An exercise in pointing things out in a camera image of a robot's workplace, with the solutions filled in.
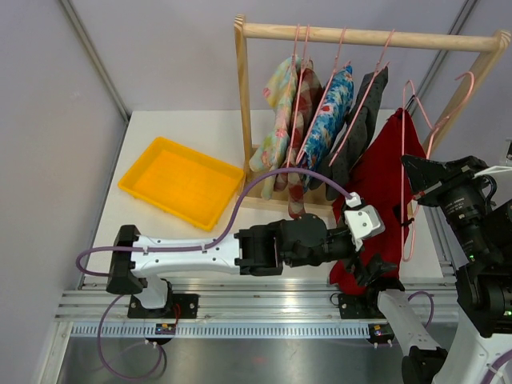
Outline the red skirt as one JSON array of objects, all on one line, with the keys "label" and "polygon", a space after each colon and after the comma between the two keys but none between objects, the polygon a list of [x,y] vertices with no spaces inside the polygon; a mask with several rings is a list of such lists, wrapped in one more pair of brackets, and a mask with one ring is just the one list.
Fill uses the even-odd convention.
[{"label": "red skirt", "polygon": [[361,156],[350,172],[346,188],[358,193],[366,203],[375,207],[385,225],[385,231],[364,241],[361,259],[367,264],[378,254],[384,262],[398,266],[402,260],[403,243],[409,228],[402,226],[407,220],[407,208],[412,200],[410,184],[401,189],[401,156],[404,154],[424,158],[411,116],[399,108],[388,118],[374,142]]}]

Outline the red plaid garment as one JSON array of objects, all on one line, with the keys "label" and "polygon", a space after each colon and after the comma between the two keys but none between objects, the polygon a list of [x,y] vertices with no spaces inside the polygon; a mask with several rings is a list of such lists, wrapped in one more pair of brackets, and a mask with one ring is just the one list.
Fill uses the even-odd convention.
[{"label": "red plaid garment", "polygon": [[[309,129],[313,116],[323,95],[323,87],[319,77],[314,71],[312,59],[306,62],[302,75],[300,91],[294,98],[294,108],[298,111],[294,114],[295,125],[291,126],[291,144],[287,148],[287,158],[282,168],[296,167],[296,157],[300,150],[305,135]],[[274,183],[275,191],[288,190],[288,214],[291,218],[298,218],[305,213],[303,181],[305,176],[297,173],[279,174]]]}]

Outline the pastel floral garment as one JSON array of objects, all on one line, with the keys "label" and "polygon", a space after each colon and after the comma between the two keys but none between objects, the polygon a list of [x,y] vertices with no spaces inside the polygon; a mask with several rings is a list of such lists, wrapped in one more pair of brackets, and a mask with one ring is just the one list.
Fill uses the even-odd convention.
[{"label": "pastel floral garment", "polygon": [[301,59],[293,55],[278,65],[270,77],[263,96],[275,113],[274,127],[252,155],[249,166],[255,172],[269,172],[280,168],[290,144],[292,104],[297,93]]}]

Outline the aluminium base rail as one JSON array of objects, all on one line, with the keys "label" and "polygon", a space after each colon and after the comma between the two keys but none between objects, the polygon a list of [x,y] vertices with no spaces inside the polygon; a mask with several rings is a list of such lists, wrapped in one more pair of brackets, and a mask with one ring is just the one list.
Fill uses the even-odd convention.
[{"label": "aluminium base rail", "polygon": [[55,321],[73,336],[148,338],[368,338],[385,319],[341,319],[338,292],[318,278],[172,278],[175,294],[198,294],[196,319],[132,319],[101,278],[63,293]]}]

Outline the black mounting plate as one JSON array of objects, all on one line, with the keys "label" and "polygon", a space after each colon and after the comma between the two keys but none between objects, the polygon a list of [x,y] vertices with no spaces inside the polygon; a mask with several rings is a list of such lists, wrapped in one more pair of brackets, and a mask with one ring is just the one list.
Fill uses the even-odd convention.
[{"label": "black mounting plate", "polygon": [[132,319],[196,319],[200,296],[198,294],[172,294],[161,309],[146,309],[135,297],[130,297],[127,317]]},{"label": "black mounting plate", "polygon": [[365,296],[339,294],[338,308],[341,319],[367,320],[385,317],[378,309],[376,301]]}]

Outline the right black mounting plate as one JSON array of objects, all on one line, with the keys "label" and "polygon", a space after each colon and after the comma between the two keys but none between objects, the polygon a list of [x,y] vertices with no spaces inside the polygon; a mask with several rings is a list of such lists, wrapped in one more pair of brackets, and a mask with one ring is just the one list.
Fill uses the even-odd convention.
[{"label": "right black mounting plate", "polygon": [[378,309],[376,301],[365,296],[339,294],[338,308],[341,319],[367,320],[385,317]]}]

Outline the yellow plastic tray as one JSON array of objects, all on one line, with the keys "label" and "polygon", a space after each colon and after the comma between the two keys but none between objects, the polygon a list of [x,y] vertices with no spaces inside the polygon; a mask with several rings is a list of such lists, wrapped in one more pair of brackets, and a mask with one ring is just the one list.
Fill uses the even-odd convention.
[{"label": "yellow plastic tray", "polygon": [[158,137],[121,177],[129,195],[211,231],[245,178],[242,169]]}]

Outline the dark grey dotted garment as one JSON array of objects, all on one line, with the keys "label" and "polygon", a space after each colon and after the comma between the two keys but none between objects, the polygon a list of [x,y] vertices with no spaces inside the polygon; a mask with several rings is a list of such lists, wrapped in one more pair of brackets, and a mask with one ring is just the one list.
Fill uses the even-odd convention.
[{"label": "dark grey dotted garment", "polygon": [[[343,119],[343,123],[346,124],[346,127],[349,126],[353,116],[355,115],[358,103],[361,101],[371,77],[372,73],[368,73],[364,76],[357,93],[355,104]],[[335,181],[340,186],[348,184],[350,180],[350,172],[366,151],[374,137],[378,112],[382,101],[382,94],[388,83],[388,77],[388,67],[385,66],[375,78],[364,106],[362,107],[357,121],[354,124],[350,138],[343,147],[339,156],[336,158],[334,164],[329,166],[330,160],[335,152],[332,150],[322,160],[319,168],[316,170],[317,173]]]}]

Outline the blue floral garment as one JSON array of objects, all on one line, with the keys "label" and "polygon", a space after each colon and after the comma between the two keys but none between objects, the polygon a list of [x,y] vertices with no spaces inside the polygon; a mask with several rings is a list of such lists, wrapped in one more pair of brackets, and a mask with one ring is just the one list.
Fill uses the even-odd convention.
[{"label": "blue floral garment", "polygon": [[316,171],[331,151],[343,119],[350,111],[354,98],[353,67],[347,65],[332,78],[317,117],[304,142],[298,167]]}]

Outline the wooden clothes rack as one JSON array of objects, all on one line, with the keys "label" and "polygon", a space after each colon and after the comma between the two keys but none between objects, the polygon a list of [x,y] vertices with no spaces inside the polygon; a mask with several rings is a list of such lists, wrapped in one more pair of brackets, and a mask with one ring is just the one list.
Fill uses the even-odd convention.
[{"label": "wooden clothes rack", "polygon": [[437,122],[443,123],[436,134],[430,134],[423,143],[425,148],[432,145],[436,150],[447,132],[454,126],[460,113],[472,99],[474,93],[502,58],[511,44],[511,32],[497,30],[492,36],[469,36],[457,34],[428,34],[415,32],[391,32],[386,30],[340,29],[331,27],[264,24],[248,22],[246,16],[239,14],[234,19],[234,41],[238,71],[238,89],[242,122],[244,149],[244,171],[246,181],[254,178],[249,169],[249,160],[256,147],[252,141],[250,116],[249,60],[247,41],[249,39],[268,39],[279,41],[305,41],[321,43],[339,43],[357,46],[387,46],[403,49],[476,52],[478,57],[469,69],[472,80],[462,81],[458,86]]}]

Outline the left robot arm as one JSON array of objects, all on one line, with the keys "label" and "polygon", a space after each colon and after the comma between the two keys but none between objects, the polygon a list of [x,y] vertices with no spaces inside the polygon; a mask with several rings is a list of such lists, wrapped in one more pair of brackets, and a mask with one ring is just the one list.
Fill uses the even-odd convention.
[{"label": "left robot arm", "polygon": [[218,272],[240,276],[279,276],[284,268],[340,262],[359,286],[370,286],[398,266],[380,254],[361,259],[363,243],[384,231],[364,211],[355,227],[330,229],[314,214],[253,225],[224,238],[166,240],[141,234],[134,225],[120,228],[111,256],[106,290],[131,297],[149,318],[175,316],[183,304],[173,298],[169,272]]}]

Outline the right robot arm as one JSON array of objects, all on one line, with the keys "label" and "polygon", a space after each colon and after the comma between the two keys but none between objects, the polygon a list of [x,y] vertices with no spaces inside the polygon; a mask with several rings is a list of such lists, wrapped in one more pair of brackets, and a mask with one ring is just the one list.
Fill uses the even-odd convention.
[{"label": "right robot arm", "polygon": [[401,158],[413,199],[443,213],[466,263],[454,272],[457,329],[449,349],[430,336],[404,290],[373,290],[365,312],[385,316],[402,350],[404,383],[511,381],[511,202],[493,205],[510,166],[474,156],[449,162]]}]

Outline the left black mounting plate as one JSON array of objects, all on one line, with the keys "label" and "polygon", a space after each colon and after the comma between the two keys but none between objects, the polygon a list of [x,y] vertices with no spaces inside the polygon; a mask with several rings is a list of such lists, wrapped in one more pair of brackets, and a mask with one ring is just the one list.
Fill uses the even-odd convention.
[{"label": "left black mounting plate", "polygon": [[132,319],[196,319],[200,296],[198,294],[172,294],[161,309],[146,309],[135,297],[130,297],[127,317]]}]

